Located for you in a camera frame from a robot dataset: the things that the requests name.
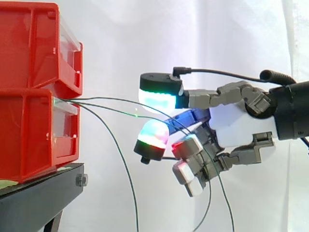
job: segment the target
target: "black metal stand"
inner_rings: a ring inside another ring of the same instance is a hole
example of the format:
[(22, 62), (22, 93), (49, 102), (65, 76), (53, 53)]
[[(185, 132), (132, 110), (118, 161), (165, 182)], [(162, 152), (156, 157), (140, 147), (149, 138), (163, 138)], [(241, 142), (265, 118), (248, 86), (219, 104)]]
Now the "black metal stand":
[(0, 190), (0, 232), (57, 232), (62, 210), (83, 192), (84, 164)]

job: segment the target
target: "robotic hand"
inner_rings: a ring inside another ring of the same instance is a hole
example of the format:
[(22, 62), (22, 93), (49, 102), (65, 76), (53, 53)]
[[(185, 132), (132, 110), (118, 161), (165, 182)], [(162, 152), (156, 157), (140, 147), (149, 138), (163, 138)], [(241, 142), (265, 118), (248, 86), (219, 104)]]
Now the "robotic hand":
[[(142, 74), (139, 94), (141, 103), (164, 113), (170, 106), (191, 109), (165, 121), (168, 136), (200, 123), (191, 134), (172, 145), (172, 153), (179, 160), (173, 172), (191, 197), (199, 195), (207, 181), (233, 165), (260, 163), (260, 148), (274, 146), (272, 138), (286, 140), (309, 135), (309, 82), (297, 84), (284, 74), (263, 71), (256, 81), (282, 86), (265, 92), (246, 81), (239, 81), (216, 91), (184, 90), (180, 75), (192, 71), (174, 68), (173, 74)], [(159, 132), (159, 135), (164, 134), (161, 129)], [(150, 160), (162, 159), (166, 143), (167, 139), (163, 146), (156, 146), (139, 137), (134, 151), (148, 164)], [(227, 147), (236, 148), (226, 153)]]

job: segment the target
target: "red storage bin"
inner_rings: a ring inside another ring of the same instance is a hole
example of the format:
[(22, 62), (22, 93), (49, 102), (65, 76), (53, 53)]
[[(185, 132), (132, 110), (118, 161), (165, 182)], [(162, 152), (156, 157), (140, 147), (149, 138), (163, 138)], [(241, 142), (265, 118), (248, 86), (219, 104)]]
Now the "red storage bin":
[(0, 88), (47, 88), (58, 98), (82, 94), (83, 46), (54, 3), (0, 1)]
[(0, 180), (23, 183), (78, 159), (79, 115), (47, 89), (0, 90)]

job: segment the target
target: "white backdrop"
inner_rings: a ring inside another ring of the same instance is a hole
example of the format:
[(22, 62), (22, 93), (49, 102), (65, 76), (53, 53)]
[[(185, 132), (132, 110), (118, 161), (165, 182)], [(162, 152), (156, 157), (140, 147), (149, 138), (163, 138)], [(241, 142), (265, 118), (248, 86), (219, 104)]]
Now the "white backdrop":
[[(306, 0), (56, 2), (84, 44), (85, 97), (137, 101), (141, 73), (169, 73), (173, 66), (214, 68), (256, 77), (263, 69), (273, 69), (293, 73), (297, 80), (308, 78)], [(215, 89), (231, 81), (235, 79), (184, 77), (186, 88)], [(136, 111), (130, 104), (100, 103), (151, 115), (140, 107)], [(206, 209), (208, 188), (202, 196), (191, 199), (173, 176), (172, 161), (148, 166), (140, 163), (133, 147), (145, 121), (96, 111), (115, 133), (128, 161), (138, 198), (140, 231), (192, 231)], [(222, 174), (237, 232), (308, 231), (308, 189), (303, 179), (298, 181), (308, 176), (306, 152), (301, 143), (277, 142), (275, 154), (262, 164), (234, 167)], [(132, 194), (121, 159), (104, 126), (88, 112), (82, 114), (79, 161), (85, 162), (89, 184), (65, 209), (60, 232), (135, 231)], [(210, 212), (199, 231), (231, 231), (217, 179), (212, 187)]]

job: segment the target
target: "black cable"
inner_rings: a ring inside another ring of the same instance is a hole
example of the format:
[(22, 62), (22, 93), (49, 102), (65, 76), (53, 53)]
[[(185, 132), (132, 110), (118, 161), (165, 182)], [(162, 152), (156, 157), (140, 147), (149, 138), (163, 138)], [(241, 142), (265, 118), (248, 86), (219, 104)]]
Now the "black cable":
[(252, 77), (247, 77), (243, 75), (238, 75), (230, 72), (224, 72), (224, 71), (219, 71), (219, 70), (212, 70), (212, 69), (191, 69), (191, 68), (186, 68), (186, 67), (174, 67), (173, 69), (173, 76), (179, 76), (183, 74), (189, 74), (189, 73), (212, 73), (212, 74), (218, 74), (218, 75), (224, 75), (224, 76), (231, 76), (234, 78), (246, 80), (246, 81), (254, 81), (254, 82), (260, 82), (260, 83), (266, 83), (264, 80), (252, 78)]
[(179, 160), (175, 157), (162, 157), (163, 160)]
[(108, 127), (108, 125), (105, 123), (105, 121), (99, 115), (97, 115), (94, 111), (90, 110), (86, 106), (83, 106), (81, 104), (77, 104), (77, 105), (79, 105), (80, 107), (82, 107), (85, 110), (87, 110), (90, 113), (92, 113), (94, 116), (96, 116), (104, 124), (104, 126), (109, 131), (109, 133), (111, 134), (112, 139), (114, 140), (114, 142), (115, 142), (115, 144), (117, 146), (117, 149), (118, 149), (119, 154), (121, 156), (122, 162), (123, 162), (123, 164), (125, 166), (125, 169), (126, 169), (126, 174), (127, 174), (128, 178), (129, 178), (129, 182), (130, 182), (130, 186), (131, 186), (131, 190), (132, 190), (132, 195), (133, 195), (134, 207), (135, 207), (136, 232), (139, 232), (140, 231), (139, 230), (139, 214), (138, 214), (138, 207), (137, 207), (137, 200), (136, 200), (135, 190), (134, 190), (133, 181), (132, 181), (132, 178), (131, 178), (131, 174), (130, 174), (129, 168), (128, 168), (127, 164), (126, 164), (126, 160), (125, 160), (124, 155), (122, 154), (120, 146), (119, 146), (119, 144), (118, 144), (118, 142), (117, 142), (113, 132), (111, 131), (111, 129)]
[[(121, 113), (121, 114), (125, 114), (125, 115), (128, 115), (128, 116), (134, 116), (134, 117), (141, 117), (141, 118), (149, 118), (149, 119), (155, 119), (155, 120), (158, 120), (158, 121), (161, 121), (161, 122), (164, 122), (168, 125), (171, 125), (173, 126), (174, 128), (176, 128), (177, 130), (179, 130), (180, 128), (179, 127), (176, 127), (175, 125), (172, 125), (172, 124), (169, 124), (165, 121), (162, 121), (160, 119), (157, 119), (157, 118), (154, 118), (154, 117), (148, 117), (148, 116), (138, 116), (138, 115), (134, 115), (134, 114), (130, 114), (130, 113), (127, 113), (127, 112), (123, 112), (123, 111), (120, 111), (120, 110), (116, 110), (116, 109), (112, 109), (112, 108), (109, 108), (109, 107), (106, 107), (106, 106), (102, 106), (102, 105), (96, 105), (96, 104), (91, 104), (91, 103), (84, 103), (84, 102), (78, 102), (78, 101), (73, 101), (73, 100), (67, 100), (68, 102), (71, 102), (71, 103), (74, 103), (74, 104), (77, 104), (79, 106), (81, 106), (81, 104), (84, 104), (84, 105), (90, 105), (90, 106), (94, 106), (94, 107), (99, 107), (99, 108), (103, 108), (103, 109), (108, 109), (108, 110), (112, 110), (112, 111), (115, 111), (115, 112), (118, 112), (118, 113)], [(176, 159), (175, 157), (163, 157), (162, 158), (163, 160), (178, 160)], [(206, 165), (204, 165), (205, 169), (206, 169), (206, 172), (207, 172), (207, 176), (208, 176), (208, 168)], [(195, 232), (201, 225), (202, 223), (204, 222), (206, 216), (207, 216), (207, 213), (209, 211), (209, 208), (210, 208), (210, 204), (211, 204), (211, 180), (208, 179), (208, 184), (209, 184), (209, 200), (208, 200), (208, 205), (207, 205), (207, 209), (205, 211), (205, 214), (202, 218), (202, 220), (200, 221), (200, 223), (195, 227), (195, 229), (193, 230), (193, 232)]]

